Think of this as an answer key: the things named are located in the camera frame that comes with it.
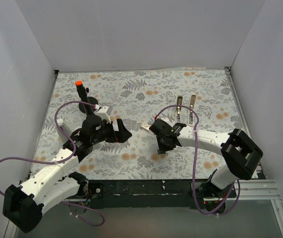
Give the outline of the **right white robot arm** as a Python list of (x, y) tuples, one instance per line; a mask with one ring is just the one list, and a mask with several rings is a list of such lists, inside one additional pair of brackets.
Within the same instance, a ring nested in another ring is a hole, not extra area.
[(149, 130), (156, 136), (158, 153), (164, 154), (175, 147), (195, 147), (222, 155), (226, 164), (213, 171), (208, 181), (196, 190), (206, 197), (218, 197), (225, 188), (238, 179), (250, 180), (263, 157), (263, 151), (241, 129), (229, 133), (195, 130), (183, 123), (169, 125), (157, 119)]

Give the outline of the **green stapler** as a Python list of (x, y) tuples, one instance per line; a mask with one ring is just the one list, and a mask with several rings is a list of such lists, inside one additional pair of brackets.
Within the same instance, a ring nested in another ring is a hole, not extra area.
[(183, 97), (181, 95), (178, 95), (177, 101), (176, 101), (177, 107), (176, 107), (176, 110), (175, 110), (175, 122), (176, 123), (180, 123), (180, 114), (181, 114), (181, 106), (180, 105), (182, 105), (182, 100), (183, 100)]

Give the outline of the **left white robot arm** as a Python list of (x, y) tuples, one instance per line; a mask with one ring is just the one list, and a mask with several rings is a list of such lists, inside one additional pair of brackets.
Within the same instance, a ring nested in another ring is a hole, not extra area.
[(93, 146), (100, 142), (125, 143), (131, 136), (121, 119), (118, 130), (99, 116), (88, 116), (82, 127), (76, 129), (70, 140), (63, 144), (53, 163), (40, 169), (19, 186), (11, 185), (4, 193), (3, 215), (24, 233), (32, 231), (42, 216), (69, 197), (89, 196), (89, 181), (78, 172), (68, 173), (76, 167)]

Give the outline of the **small staple box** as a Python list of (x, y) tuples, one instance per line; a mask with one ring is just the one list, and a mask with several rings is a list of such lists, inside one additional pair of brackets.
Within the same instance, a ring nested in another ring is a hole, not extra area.
[(146, 130), (146, 131), (150, 131), (150, 126), (146, 123), (141, 123), (141, 128)]

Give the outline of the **grey staple strips block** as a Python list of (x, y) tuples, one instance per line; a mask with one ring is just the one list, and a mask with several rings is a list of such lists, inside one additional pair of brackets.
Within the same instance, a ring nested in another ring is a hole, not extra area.
[(168, 153), (167, 152), (158, 151), (158, 155), (161, 156), (161, 157), (164, 157), (164, 156), (167, 156)]

